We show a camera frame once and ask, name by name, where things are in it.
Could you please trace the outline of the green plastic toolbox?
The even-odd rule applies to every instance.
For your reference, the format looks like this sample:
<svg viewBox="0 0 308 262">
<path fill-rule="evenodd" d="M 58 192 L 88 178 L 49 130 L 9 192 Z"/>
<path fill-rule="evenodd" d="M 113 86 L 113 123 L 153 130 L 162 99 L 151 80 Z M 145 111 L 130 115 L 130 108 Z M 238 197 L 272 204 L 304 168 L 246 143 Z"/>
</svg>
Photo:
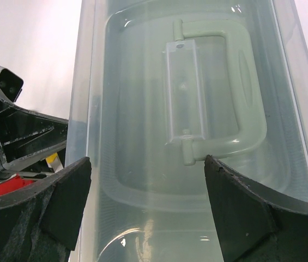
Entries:
<svg viewBox="0 0 308 262">
<path fill-rule="evenodd" d="M 204 162 L 308 202 L 294 1 L 83 1 L 66 163 L 92 165 L 71 261 L 224 261 Z"/>
</svg>

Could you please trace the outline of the red black pliers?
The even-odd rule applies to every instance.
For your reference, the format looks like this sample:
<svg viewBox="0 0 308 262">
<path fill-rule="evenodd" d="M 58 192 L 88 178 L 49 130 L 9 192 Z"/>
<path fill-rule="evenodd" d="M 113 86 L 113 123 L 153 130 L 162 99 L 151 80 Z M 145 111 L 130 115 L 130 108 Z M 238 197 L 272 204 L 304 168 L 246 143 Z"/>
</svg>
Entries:
<svg viewBox="0 0 308 262">
<path fill-rule="evenodd" d="M 21 178 L 19 175 L 16 175 L 0 183 L 0 196 L 16 191 L 32 183 L 34 183 L 33 180 Z"/>
</svg>

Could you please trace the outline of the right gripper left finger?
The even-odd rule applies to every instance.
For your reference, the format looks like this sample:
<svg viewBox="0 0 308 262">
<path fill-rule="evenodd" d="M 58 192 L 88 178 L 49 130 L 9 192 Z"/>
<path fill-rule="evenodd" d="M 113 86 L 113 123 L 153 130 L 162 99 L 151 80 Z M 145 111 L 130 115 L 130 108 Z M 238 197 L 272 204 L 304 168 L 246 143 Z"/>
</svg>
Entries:
<svg viewBox="0 0 308 262">
<path fill-rule="evenodd" d="M 91 184 L 88 157 L 0 196 L 0 261 L 68 261 Z"/>
</svg>

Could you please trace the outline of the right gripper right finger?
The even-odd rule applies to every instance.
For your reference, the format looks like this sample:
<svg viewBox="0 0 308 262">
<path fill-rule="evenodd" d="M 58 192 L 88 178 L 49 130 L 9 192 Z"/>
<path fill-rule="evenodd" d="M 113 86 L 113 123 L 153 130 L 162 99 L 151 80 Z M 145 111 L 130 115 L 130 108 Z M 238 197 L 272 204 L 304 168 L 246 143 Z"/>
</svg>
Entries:
<svg viewBox="0 0 308 262">
<path fill-rule="evenodd" d="M 210 155 L 204 173 L 224 261 L 308 261 L 308 202 Z"/>
</svg>

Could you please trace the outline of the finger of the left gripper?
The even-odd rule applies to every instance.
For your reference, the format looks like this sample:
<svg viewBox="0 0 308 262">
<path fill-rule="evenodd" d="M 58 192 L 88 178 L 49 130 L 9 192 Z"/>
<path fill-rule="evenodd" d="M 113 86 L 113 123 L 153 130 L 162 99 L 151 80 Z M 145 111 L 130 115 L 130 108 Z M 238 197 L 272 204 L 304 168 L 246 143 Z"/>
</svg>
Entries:
<svg viewBox="0 0 308 262">
<path fill-rule="evenodd" d="M 66 148 L 68 120 L 14 104 L 0 89 L 0 171 L 19 172 Z"/>
</svg>

